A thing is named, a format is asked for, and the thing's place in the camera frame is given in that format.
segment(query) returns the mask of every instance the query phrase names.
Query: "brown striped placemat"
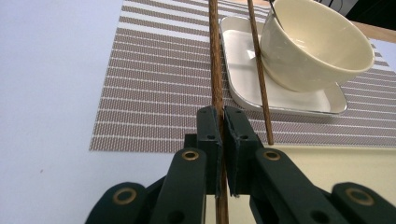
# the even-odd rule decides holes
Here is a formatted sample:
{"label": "brown striped placemat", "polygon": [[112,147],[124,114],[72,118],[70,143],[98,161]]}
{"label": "brown striped placemat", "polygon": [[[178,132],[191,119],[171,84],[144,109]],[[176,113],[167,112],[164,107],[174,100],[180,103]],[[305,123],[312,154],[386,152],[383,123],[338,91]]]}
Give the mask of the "brown striped placemat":
{"label": "brown striped placemat", "polygon": [[[269,8],[256,7],[258,21]],[[175,152],[195,133],[195,113],[211,104],[207,2],[123,2],[90,150]],[[219,1],[219,17],[248,7]],[[276,143],[396,147],[396,74],[379,52],[368,72],[342,90],[348,110],[329,118],[272,114]],[[228,91],[224,103],[239,107]],[[246,111],[263,142],[263,115]]]}

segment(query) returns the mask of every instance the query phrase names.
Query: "square plate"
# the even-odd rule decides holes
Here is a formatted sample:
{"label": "square plate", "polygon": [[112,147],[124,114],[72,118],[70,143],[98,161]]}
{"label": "square plate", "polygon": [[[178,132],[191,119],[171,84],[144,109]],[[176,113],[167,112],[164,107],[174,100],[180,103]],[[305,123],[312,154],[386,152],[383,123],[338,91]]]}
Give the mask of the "square plate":
{"label": "square plate", "polygon": [[[258,21],[258,34],[262,33],[262,27],[263,22]],[[247,110],[262,111],[249,20],[226,17],[220,22],[220,33],[231,96]],[[347,99],[337,83],[320,91],[296,92],[279,86],[265,72],[264,76],[271,112],[327,117],[340,114],[347,109]]]}

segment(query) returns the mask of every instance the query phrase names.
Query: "ceramic bowl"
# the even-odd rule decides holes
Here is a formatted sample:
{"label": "ceramic bowl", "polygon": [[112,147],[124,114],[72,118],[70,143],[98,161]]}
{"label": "ceramic bowl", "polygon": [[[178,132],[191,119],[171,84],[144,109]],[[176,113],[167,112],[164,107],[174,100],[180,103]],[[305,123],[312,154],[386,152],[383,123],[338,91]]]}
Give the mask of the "ceramic bowl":
{"label": "ceramic bowl", "polygon": [[312,0],[276,0],[262,31],[265,70],[292,91],[317,91],[344,82],[374,64],[367,37],[349,20]]}

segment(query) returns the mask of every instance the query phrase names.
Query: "table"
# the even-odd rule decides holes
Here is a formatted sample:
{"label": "table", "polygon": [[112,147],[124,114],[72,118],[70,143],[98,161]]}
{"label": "table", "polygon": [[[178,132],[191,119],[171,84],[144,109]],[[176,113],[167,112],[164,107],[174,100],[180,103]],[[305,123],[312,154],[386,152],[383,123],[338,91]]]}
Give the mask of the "table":
{"label": "table", "polygon": [[[166,174],[172,154],[88,151],[121,4],[20,1],[0,8],[1,223],[81,223],[111,186],[147,186]],[[395,45],[375,44],[396,70]],[[310,169],[315,160],[285,150],[316,183],[338,181]],[[395,203],[393,191],[374,186]]]}

